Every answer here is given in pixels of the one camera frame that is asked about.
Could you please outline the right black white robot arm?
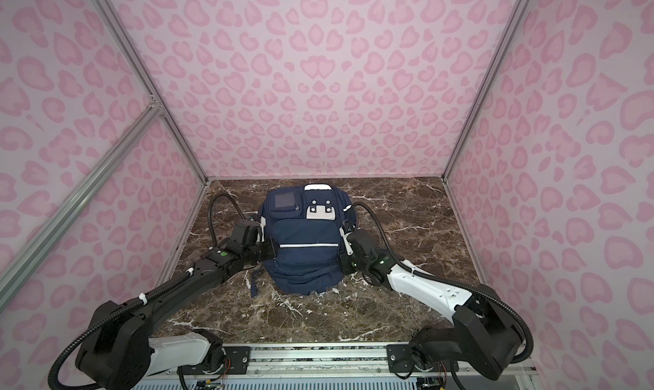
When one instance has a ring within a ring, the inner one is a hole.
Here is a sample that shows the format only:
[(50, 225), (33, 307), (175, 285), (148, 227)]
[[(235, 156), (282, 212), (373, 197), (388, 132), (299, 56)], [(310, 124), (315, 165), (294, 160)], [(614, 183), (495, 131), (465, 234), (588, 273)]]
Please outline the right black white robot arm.
[(412, 337), (399, 378), (439, 368), (458, 383), (457, 365), (466, 362), (483, 377), (497, 380), (509, 365), (531, 357), (535, 342), (528, 324), (494, 289), (437, 277), (400, 258), (367, 204), (353, 203), (343, 213), (352, 216), (357, 208), (368, 213), (383, 243), (377, 245), (366, 230), (345, 220), (341, 227), (344, 271), (358, 272), (370, 285), (410, 296), (451, 323), (449, 328), (425, 326)]

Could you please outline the navy blue student backpack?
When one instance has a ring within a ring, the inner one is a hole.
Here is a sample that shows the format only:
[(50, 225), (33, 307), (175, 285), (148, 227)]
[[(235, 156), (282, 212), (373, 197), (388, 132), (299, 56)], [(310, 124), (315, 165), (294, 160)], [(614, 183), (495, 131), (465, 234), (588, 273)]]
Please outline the navy blue student backpack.
[(263, 236), (279, 248), (263, 266), (282, 292), (308, 296), (342, 281), (340, 256), (347, 253), (342, 226), (357, 224), (351, 204), (346, 192), (329, 184), (281, 187), (267, 194), (257, 220)]

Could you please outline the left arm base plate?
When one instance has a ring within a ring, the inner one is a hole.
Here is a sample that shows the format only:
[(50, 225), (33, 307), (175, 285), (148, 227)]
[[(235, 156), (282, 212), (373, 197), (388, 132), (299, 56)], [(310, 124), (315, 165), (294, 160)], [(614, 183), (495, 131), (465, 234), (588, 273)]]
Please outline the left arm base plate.
[(226, 346), (211, 349), (200, 364), (181, 367), (184, 375), (245, 375), (250, 364), (251, 347)]

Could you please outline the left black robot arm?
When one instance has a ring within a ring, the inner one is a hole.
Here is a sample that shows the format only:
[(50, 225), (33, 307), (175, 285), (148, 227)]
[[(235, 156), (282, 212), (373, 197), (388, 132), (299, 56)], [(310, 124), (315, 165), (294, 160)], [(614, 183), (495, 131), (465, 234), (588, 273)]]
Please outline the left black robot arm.
[(108, 301), (97, 308), (89, 328), (54, 361), (49, 387), (66, 388), (59, 374), (75, 354), (77, 368), (92, 379), (90, 389), (133, 388), (151, 366), (155, 350), (149, 339), (163, 321), (247, 267), (276, 257), (279, 246), (264, 229), (285, 209), (301, 214), (302, 204), (292, 193), (268, 195), (255, 219), (242, 216), (230, 237), (214, 239), (209, 251), (183, 274), (121, 305)]

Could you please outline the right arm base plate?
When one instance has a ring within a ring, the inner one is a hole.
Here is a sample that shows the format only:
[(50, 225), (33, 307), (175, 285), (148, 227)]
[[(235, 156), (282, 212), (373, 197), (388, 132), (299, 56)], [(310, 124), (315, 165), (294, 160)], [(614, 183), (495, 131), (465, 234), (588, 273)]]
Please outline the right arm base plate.
[(413, 350), (407, 343), (392, 343), (385, 347), (388, 369), (391, 373), (406, 376), (418, 373), (445, 373), (459, 371), (457, 362), (428, 361), (425, 355)]

